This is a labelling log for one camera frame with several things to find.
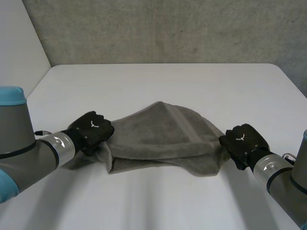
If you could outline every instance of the concrete wall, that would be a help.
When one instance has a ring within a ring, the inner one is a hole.
[[[272,63],[307,95],[306,0],[23,2],[52,66]]]
[[[0,0],[0,85],[16,85],[26,97],[50,69],[21,0]]]

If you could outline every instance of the table surface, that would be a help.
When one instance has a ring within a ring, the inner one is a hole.
[[[307,99],[271,64],[123,64],[53,67],[28,97],[34,130],[56,132],[88,111],[116,120],[163,101],[225,132],[249,123],[271,151],[294,155]],[[214,177],[180,167],[109,175],[101,163],[57,169],[0,206],[1,230],[298,229],[249,169],[228,161]]]

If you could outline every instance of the gray towel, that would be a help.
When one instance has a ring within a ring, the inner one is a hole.
[[[79,152],[68,167],[101,161],[109,173],[120,173],[177,165],[193,175],[212,176],[230,158],[219,143],[223,133],[198,113],[181,106],[156,102],[112,125],[113,136],[94,156]]]

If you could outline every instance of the gray wall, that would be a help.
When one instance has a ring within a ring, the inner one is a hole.
[[[52,66],[272,63],[307,95],[306,0],[23,0]]]

